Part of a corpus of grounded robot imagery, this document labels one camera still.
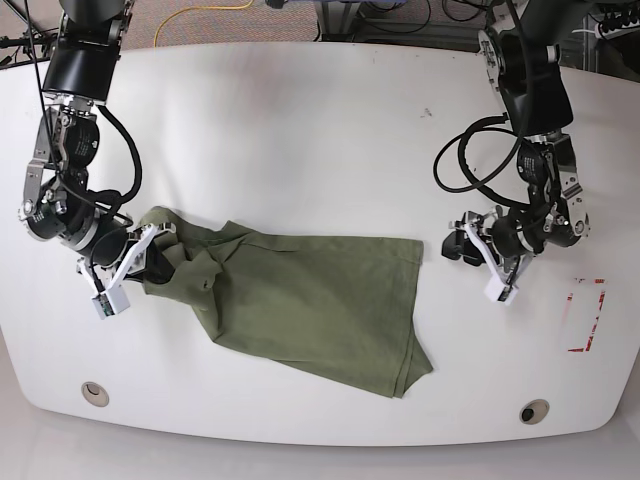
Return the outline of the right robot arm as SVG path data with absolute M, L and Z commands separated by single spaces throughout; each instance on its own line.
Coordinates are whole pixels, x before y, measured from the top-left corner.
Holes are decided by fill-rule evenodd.
M 36 75 L 42 118 L 25 175 L 20 220 L 37 240 L 58 239 L 79 254 L 99 291 L 104 286 L 98 268 L 116 267 L 138 283 L 165 284 L 174 268 L 157 246 L 134 254 L 133 266 L 125 264 L 126 255 L 141 245 L 143 231 L 119 210 L 139 193 L 143 170 L 133 138 L 106 106 L 133 4 L 64 1 L 61 8 L 48 69 Z M 88 186 L 88 167 L 100 145 L 99 116 L 128 146 L 134 176 L 125 193 Z

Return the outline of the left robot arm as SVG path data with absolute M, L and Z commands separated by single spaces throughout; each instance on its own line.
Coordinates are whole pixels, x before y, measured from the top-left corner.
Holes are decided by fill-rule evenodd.
M 464 187 L 436 183 L 448 193 L 478 191 L 494 204 L 485 214 L 467 211 L 451 223 L 441 254 L 471 266 L 485 265 L 486 296 L 508 304 L 520 276 L 547 245 L 567 248 L 589 233 L 577 160 L 565 127 L 573 110 L 560 71 L 561 41 L 591 7 L 589 1 L 528 1 L 499 18 L 497 2 L 486 8 L 478 34 L 489 82 L 505 111 L 471 124 L 449 141 L 456 147 Z M 466 157 L 472 137 L 496 132 L 514 136 L 506 158 L 485 178 Z

